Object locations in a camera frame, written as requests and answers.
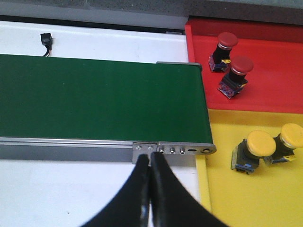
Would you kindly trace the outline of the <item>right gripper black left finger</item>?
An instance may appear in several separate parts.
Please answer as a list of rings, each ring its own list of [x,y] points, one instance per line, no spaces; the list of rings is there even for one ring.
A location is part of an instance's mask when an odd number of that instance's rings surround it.
[[[146,227],[149,218],[149,159],[142,154],[114,198],[84,227]]]

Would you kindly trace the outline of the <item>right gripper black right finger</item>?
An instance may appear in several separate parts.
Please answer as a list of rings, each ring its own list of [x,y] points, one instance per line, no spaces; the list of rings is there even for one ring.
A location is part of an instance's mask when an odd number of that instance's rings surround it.
[[[227,226],[191,196],[158,152],[151,154],[150,186],[155,227]]]

